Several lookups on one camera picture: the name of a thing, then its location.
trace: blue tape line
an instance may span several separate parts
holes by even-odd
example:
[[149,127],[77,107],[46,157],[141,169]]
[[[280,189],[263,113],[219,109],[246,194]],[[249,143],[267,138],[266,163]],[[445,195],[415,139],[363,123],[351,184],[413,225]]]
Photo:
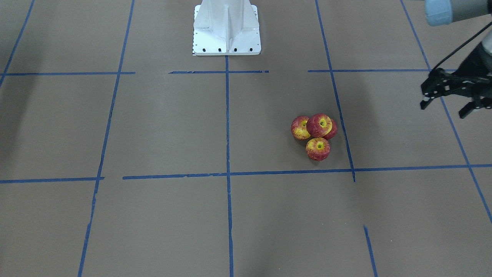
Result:
[[364,225],[364,233],[366,234],[366,241],[368,243],[370,263],[372,264],[372,272],[374,272],[374,277],[377,277],[376,262],[374,260],[374,254],[372,252],[372,245],[370,243],[368,228]]
[[34,6],[34,1],[31,1],[31,5],[29,6],[28,14],[26,15],[26,19],[24,20],[24,24],[22,25],[21,31],[19,33],[19,36],[17,37],[17,40],[15,41],[14,48],[12,49],[12,52],[10,53],[10,57],[8,58],[7,65],[5,66],[5,69],[3,70],[3,75],[0,78],[0,87],[3,84],[3,80],[5,79],[5,75],[8,72],[8,68],[10,67],[10,64],[12,63],[12,59],[14,58],[15,50],[17,50],[17,46],[19,45],[19,42],[21,41],[22,34],[24,33],[24,30],[26,29],[26,25],[28,23],[29,17],[31,16],[32,12],[32,7]]
[[427,69],[311,69],[309,73],[317,72],[429,72]]
[[319,26],[321,28],[321,35],[323,36],[323,42],[325,44],[325,51],[326,51],[326,58],[328,60],[328,67],[330,68],[330,75],[332,77],[333,91],[335,93],[335,99],[337,100],[338,112],[340,114],[340,123],[341,123],[341,127],[343,130],[343,135],[345,136],[345,144],[347,147],[348,160],[350,162],[350,168],[352,170],[352,178],[354,179],[354,182],[355,182],[354,163],[352,161],[352,154],[350,153],[350,145],[348,143],[347,131],[345,129],[345,123],[343,121],[343,114],[341,111],[340,99],[338,98],[337,84],[335,83],[335,75],[333,74],[332,61],[330,59],[330,51],[328,51],[328,43],[326,42],[325,28],[323,27],[323,21],[321,20],[321,13],[319,11],[318,0],[315,0],[315,2],[316,2],[316,11],[318,12]]
[[359,168],[356,172],[378,172],[378,171],[408,171],[408,170],[433,170],[433,169],[460,169],[468,168],[467,165],[451,166],[425,166],[425,167],[393,167],[393,168]]
[[251,74],[251,73],[269,73],[269,70],[228,70],[228,71],[172,71],[169,74]]
[[224,74],[225,71],[172,71],[169,74]]
[[[120,72],[121,75],[134,75],[134,71]],[[117,75],[118,72],[32,72],[7,73],[6,76],[64,76],[64,75]]]
[[171,179],[171,178],[197,178],[197,177],[218,177],[226,176],[227,173],[198,173],[198,174],[170,174],[170,175],[140,175],[124,176],[123,180],[142,180],[142,179]]
[[308,173],[342,173],[352,172],[351,169],[320,169],[320,170],[292,170],[292,171],[256,171],[256,172],[232,172],[231,176],[246,175],[280,175],[280,174],[308,174]]
[[486,165],[470,165],[473,168],[492,168],[492,164],[486,164]]
[[422,44],[420,43],[420,39],[417,36],[417,32],[415,31],[415,27],[413,27],[412,19],[410,18],[410,15],[408,14],[408,11],[406,10],[405,3],[403,3],[403,0],[400,0],[401,5],[403,6],[403,10],[405,12],[405,15],[408,19],[408,22],[410,23],[410,27],[412,28],[413,35],[417,39],[417,43],[419,44],[420,52],[422,52],[422,56],[424,57],[424,60],[426,61],[427,68],[429,69],[428,71],[431,70],[431,66],[429,64],[429,61],[427,60],[427,55],[424,52],[424,48],[422,47]]
[[[471,165],[475,168],[490,168],[492,164]],[[422,167],[386,167],[386,168],[354,168],[355,172],[382,172],[382,171],[411,171],[411,170],[437,170],[437,169],[466,169],[468,165],[422,166]],[[285,170],[285,171],[251,171],[229,173],[192,173],[192,174],[168,174],[168,175],[137,175],[125,176],[123,180],[139,179],[168,179],[184,177],[218,177],[218,176],[248,176],[248,175],[281,175],[281,174],[311,174],[311,173],[347,173],[351,169],[319,169],[319,170]]]
[[103,180],[104,177],[0,180],[0,184],[55,183]]
[[226,104],[226,132],[227,132],[227,213],[229,221],[229,276],[234,277],[234,255],[232,242],[232,200],[231,200],[231,162],[230,162],[230,121],[229,121],[229,56],[225,56],[225,104]]
[[[115,106],[116,102],[116,93],[118,92],[118,85],[120,83],[120,75],[122,72],[122,67],[123,67],[123,59],[124,59],[124,53],[126,50],[126,42],[128,41],[128,33],[130,32],[130,25],[131,25],[131,18],[133,15],[133,8],[135,6],[135,0],[131,1],[131,7],[130,7],[130,15],[128,17],[128,23],[126,25],[126,32],[123,40],[123,48],[122,48],[122,53],[120,56],[120,64],[118,66],[118,74],[116,75],[116,83],[115,83],[115,88],[113,91],[113,98],[111,100],[111,108],[109,110],[109,116],[108,116],[108,123],[106,125],[106,133],[104,135],[104,143],[102,145],[102,151],[101,151],[101,162],[99,164],[99,168],[97,170],[97,177],[101,177],[102,173],[102,165],[104,164],[104,155],[106,153],[106,146],[108,144],[108,137],[109,137],[109,130],[111,128],[111,117],[113,116],[113,109]],[[87,230],[86,230],[86,237],[84,240],[84,248],[82,249],[82,256],[80,258],[80,266],[79,266],[79,273],[78,277],[82,277],[82,271],[84,269],[84,262],[86,258],[86,253],[87,253],[87,245],[89,243],[89,235],[91,234],[91,226],[92,226],[92,219],[94,216],[94,209],[95,209],[95,202],[96,202],[96,194],[99,189],[99,179],[96,180],[95,186],[94,186],[94,194],[92,195],[92,207],[91,207],[91,219],[89,221],[89,224],[87,225]]]
[[[426,61],[426,64],[427,64],[427,68],[429,69],[429,71],[431,71],[432,68],[429,64],[429,61],[427,60],[427,55],[425,54],[425,51],[422,47],[422,44],[420,43],[419,37],[417,36],[417,32],[415,32],[415,28],[413,27],[413,23],[412,23],[412,20],[410,18],[410,15],[408,14],[408,11],[406,10],[405,3],[403,3],[403,0],[400,0],[400,3],[403,6],[403,10],[405,11],[406,17],[408,19],[408,22],[410,23],[413,34],[415,35],[415,39],[417,40],[417,43],[419,44],[420,51],[422,52],[424,60]],[[480,199],[482,200],[482,204],[484,205],[485,211],[487,212],[487,216],[489,217],[489,221],[492,223],[492,214],[490,212],[489,205],[487,204],[487,201],[485,200],[485,197],[482,193],[482,189],[480,188],[480,185],[478,184],[477,178],[475,177],[475,173],[473,172],[473,168],[470,165],[470,161],[468,160],[468,157],[467,157],[466,152],[464,150],[463,144],[461,143],[461,139],[460,139],[460,136],[458,135],[458,131],[456,130],[455,124],[453,123],[453,119],[451,118],[451,116],[449,114],[449,110],[448,110],[448,108],[446,106],[446,102],[444,101],[443,98],[441,98],[441,103],[442,103],[442,106],[444,107],[444,111],[446,112],[446,115],[448,117],[449,123],[451,124],[451,128],[453,129],[455,137],[458,141],[458,144],[459,144],[460,149],[461,149],[461,153],[463,154],[463,158],[466,161],[466,165],[468,166],[468,170],[470,171],[473,182],[475,183],[475,187],[477,188],[478,194],[480,195]]]

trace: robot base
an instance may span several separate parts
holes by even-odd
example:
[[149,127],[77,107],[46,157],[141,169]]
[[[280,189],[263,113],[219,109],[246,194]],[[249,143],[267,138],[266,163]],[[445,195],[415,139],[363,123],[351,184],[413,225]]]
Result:
[[249,0],[204,0],[194,15],[194,55],[260,54],[258,8]]

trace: floor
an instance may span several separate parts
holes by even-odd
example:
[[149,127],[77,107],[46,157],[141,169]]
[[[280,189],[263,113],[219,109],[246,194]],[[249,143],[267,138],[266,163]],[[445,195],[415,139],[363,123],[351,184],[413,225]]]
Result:
[[197,4],[0,0],[1,277],[491,275],[492,113],[419,108],[489,16],[252,0],[261,55],[196,57]]

